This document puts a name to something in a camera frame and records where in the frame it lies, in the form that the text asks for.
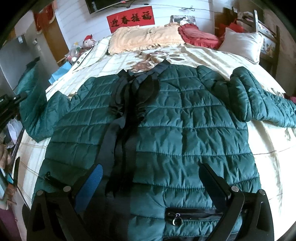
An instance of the photograph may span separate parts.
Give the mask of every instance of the photograph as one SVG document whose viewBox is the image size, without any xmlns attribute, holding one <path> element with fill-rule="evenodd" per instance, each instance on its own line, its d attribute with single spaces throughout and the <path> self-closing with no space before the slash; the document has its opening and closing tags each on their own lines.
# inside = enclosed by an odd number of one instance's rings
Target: photograph
<svg viewBox="0 0 296 241">
<path fill-rule="evenodd" d="M 194 25 L 196 25 L 195 16 L 172 15 L 171 22 L 179 23 L 180 25 L 184 25 L 187 23 L 193 23 Z"/>
</svg>

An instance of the white cushion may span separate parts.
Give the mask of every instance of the white cushion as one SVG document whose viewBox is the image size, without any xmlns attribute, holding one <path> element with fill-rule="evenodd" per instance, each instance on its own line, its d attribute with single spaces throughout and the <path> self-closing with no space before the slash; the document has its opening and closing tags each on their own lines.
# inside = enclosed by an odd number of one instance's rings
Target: white cushion
<svg viewBox="0 0 296 241">
<path fill-rule="evenodd" d="M 258 64 L 262 44 L 263 36 L 260 33 L 236 33 L 226 28 L 225 40 L 218 50 L 243 56 Z"/>
</svg>

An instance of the television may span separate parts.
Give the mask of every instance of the television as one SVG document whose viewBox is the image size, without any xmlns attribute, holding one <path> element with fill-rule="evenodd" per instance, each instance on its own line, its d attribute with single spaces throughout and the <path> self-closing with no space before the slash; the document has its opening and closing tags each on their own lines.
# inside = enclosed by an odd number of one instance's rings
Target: television
<svg viewBox="0 0 296 241">
<path fill-rule="evenodd" d="M 85 0 L 85 1 L 89 9 L 89 13 L 94 13 L 117 4 L 124 5 L 125 2 L 129 2 L 130 0 L 125 0 L 125 1 L 123 0 Z"/>
</svg>

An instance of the red ruffled pillow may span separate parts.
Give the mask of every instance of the red ruffled pillow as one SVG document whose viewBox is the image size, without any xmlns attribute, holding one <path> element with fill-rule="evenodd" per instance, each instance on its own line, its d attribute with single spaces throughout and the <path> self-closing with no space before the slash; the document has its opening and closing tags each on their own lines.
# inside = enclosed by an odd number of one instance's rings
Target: red ruffled pillow
<svg viewBox="0 0 296 241">
<path fill-rule="evenodd" d="M 202 32 L 192 23 L 187 23 L 178 28 L 185 43 L 211 49 L 218 49 L 222 41 L 215 35 Z"/>
</svg>

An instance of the doll with red hat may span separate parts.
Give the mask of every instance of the doll with red hat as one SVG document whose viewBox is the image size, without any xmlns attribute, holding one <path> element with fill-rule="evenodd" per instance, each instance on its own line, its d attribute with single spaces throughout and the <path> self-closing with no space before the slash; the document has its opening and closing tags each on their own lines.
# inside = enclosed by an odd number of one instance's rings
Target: doll with red hat
<svg viewBox="0 0 296 241">
<path fill-rule="evenodd" d="M 96 41 L 92 38 L 92 35 L 87 35 L 82 43 L 82 47 L 85 50 L 91 49 L 95 45 Z"/>
</svg>

